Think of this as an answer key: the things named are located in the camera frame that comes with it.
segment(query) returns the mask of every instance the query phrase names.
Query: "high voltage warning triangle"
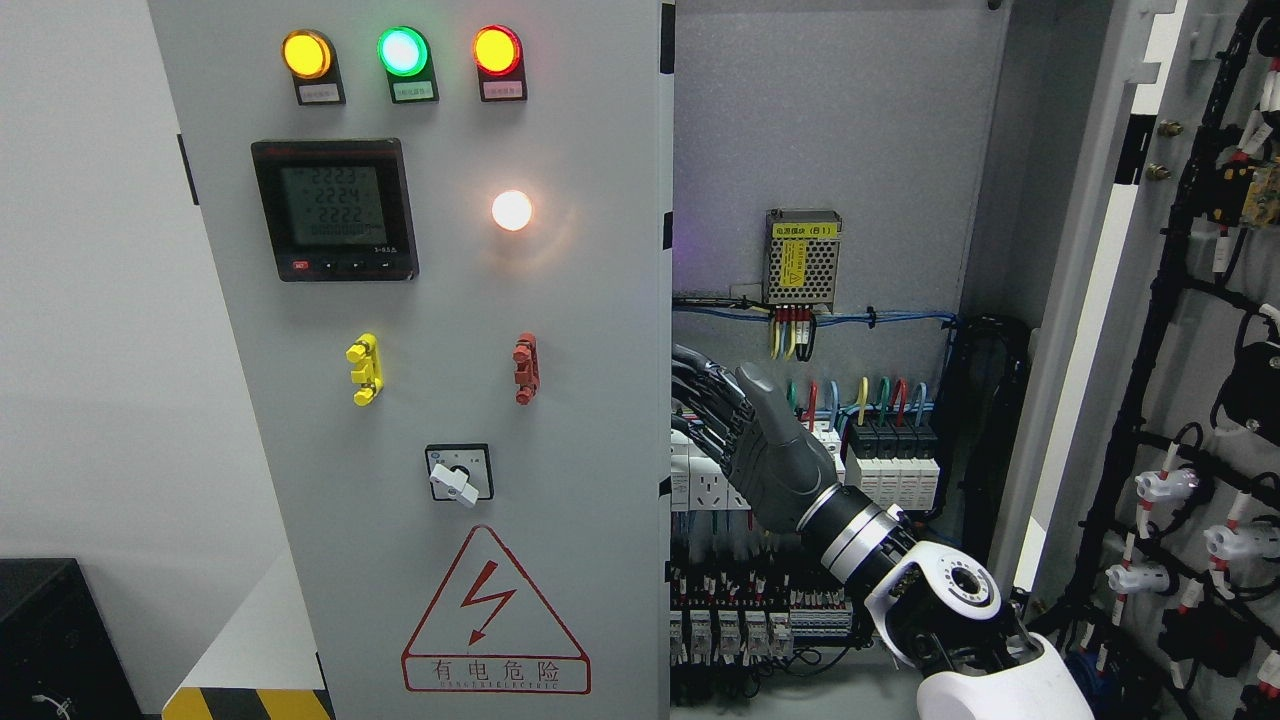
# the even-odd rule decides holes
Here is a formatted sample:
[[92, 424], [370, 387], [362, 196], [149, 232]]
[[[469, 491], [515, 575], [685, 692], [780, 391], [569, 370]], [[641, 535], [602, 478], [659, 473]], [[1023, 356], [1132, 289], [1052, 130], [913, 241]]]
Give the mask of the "high voltage warning triangle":
[[462, 542], [401, 665], [413, 692], [591, 692], [591, 660], [488, 525]]

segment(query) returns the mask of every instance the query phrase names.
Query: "green indicator light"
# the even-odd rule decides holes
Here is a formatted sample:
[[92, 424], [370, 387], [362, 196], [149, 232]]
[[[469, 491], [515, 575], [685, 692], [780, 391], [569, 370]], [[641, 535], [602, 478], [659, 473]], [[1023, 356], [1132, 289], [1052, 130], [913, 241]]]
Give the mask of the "green indicator light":
[[393, 76], [413, 77], [426, 67], [426, 41], [411, 27], [387, 28], [378, 38], [378, 58]]

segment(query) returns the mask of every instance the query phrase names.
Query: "yellow label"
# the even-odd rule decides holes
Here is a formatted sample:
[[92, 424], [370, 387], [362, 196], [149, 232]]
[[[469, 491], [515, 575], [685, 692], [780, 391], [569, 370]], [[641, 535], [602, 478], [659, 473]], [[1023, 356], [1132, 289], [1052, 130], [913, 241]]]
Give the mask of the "yellow label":
[[824, 238], [840, 234], [840, 225], [836, 223], [773, 223], [773, 240], [786, 240], [791, 237]]
[[778, 284], [782, 287], [804, 287], [804, 269], [809, 264], [809, 241], [782, 241], [782, 272]]

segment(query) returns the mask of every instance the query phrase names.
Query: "robotic hand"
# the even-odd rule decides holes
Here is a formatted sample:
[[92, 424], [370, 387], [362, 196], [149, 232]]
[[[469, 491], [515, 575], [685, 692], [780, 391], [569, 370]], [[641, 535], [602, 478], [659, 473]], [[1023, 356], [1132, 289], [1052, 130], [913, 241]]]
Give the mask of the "robotic hand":
[[1093, 716], [1052, 643], [1023, 628], [987, 569], [959, 550], [916, 542], [856, 487], [840, 486], [831, 456], [759, 368], [730, 374], [677, 345], [671, 375], [673, 400], [698, 415], [690, 423], [672, 414], [672, 428], [721, 465], [765, 529], [800, 533], [865, 598], [888, 650], [924, 675], [923, 720]]

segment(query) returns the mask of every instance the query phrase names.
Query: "yellow and black striped tape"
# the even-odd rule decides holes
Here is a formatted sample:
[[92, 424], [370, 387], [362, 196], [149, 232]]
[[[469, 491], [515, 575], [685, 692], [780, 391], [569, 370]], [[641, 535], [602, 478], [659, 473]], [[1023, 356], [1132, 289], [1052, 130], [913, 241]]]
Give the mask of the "yellow and black striped tape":
[[328, 691], [180, 688], [164, 720], [334, 720]]

